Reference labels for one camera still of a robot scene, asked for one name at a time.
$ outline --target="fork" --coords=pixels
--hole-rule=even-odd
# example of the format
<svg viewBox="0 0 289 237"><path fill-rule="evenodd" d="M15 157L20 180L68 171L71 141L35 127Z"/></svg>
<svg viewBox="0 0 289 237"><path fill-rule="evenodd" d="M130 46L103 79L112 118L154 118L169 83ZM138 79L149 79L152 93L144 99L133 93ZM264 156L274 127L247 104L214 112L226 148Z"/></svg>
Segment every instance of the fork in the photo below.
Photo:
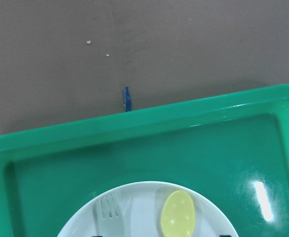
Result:
<svg viewBox="0 0 289 237"><path fill-rule="evenodd" d="M124 217L117 195L108 195L97 200L96 220L99 236L125 237Z"/></svg>

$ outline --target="tray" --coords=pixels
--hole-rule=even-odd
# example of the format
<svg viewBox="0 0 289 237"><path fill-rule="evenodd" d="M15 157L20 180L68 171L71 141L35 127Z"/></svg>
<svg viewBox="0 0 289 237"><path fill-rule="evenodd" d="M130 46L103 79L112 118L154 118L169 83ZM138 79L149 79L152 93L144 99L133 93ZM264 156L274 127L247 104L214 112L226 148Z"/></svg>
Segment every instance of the tray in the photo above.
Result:
<svg viewBox="0 0 289 237"><path fill-rule="evenodd" d="M0 236L57 236L85 203L139 181L200 193L239 236L289 236L289 85L0 136Z"/></svg>

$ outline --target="green tray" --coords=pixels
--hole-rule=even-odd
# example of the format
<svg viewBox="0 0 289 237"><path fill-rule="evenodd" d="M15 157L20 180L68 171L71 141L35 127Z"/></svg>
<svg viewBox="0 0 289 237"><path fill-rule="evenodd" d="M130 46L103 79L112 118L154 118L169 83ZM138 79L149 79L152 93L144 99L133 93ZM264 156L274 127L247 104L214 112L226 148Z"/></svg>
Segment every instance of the green tray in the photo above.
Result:
<svg viewBox="0 0 289 237"><path fill-rule="evenodd" d="M0 237L57 236L89 200L137 181L202 194L241 237L289 236L289 85L0 136Z"/></svg>

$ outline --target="yellow oval object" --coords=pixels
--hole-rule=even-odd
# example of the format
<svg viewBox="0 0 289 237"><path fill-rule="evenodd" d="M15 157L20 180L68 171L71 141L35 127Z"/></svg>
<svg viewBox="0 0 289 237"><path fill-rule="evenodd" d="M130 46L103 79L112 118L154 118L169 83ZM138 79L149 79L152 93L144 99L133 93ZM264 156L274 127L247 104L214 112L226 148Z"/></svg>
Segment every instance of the yellow oval object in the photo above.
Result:
<svg viewBox="0 0 289 237"><path fill-rule="evenodd" d="M195 207L190 195L183 190L173 192L167 198L161 213L164 237L191 237L195 222Z"/></svg>

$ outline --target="blue strip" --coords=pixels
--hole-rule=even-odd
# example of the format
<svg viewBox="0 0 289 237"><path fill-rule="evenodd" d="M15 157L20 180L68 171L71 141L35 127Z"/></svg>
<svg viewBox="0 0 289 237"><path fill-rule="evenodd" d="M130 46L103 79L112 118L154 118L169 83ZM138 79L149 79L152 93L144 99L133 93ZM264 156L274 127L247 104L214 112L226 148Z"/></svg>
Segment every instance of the blue strip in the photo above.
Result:
<svg viewBox="0 0 289 237"><path fill-rule="evenodd" d="M132 111L132 100L129 93L129 87L124 88L124 111Z"/></svg>

